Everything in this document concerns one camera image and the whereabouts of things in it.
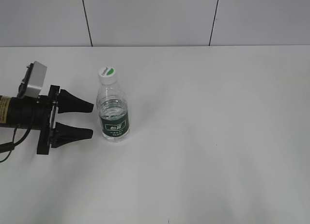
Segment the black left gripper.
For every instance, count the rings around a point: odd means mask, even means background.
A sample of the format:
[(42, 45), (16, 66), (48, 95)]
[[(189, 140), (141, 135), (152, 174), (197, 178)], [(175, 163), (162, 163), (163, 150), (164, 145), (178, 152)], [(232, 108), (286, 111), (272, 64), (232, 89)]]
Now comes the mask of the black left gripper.
[(36, 154), (49, 154), (49, 139), (51, 140), (51, 147), (58, 148), (65, 144), (92, 138), (92, 129), (71, 127), (58, 122), (53, 129), (57, 106), (58, 113), (91, 113), (94, 107), (92, 103), (75, 97), (64, 89), (61, 89), (60, 91), (60, 86), (57, 85), (51, 85), (48, 95), (40, 96), (38, 101), (39, 104), (42, 105), (41, 110), (43, 111), (43, 114)]

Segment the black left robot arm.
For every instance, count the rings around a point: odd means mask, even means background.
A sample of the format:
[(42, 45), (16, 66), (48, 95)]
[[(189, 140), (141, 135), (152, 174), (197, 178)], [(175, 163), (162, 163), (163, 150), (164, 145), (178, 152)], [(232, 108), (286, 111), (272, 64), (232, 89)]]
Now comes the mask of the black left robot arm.
[(48, 155), (51, 148), (68, 143), (91, 139), (93, 130), (77, 128), (55, 121), (56, 114), (67, 112), (91, 113), (93, 104), (75, 97), (59, 86), (51, 85), (48, 95), (0, 98), (0, 125), (4, 128), (25, 129), (17, 142), (1, 144), (2, 153), (21, 144), (31, 130), (38, 130), (39, 140), (36, 153)]

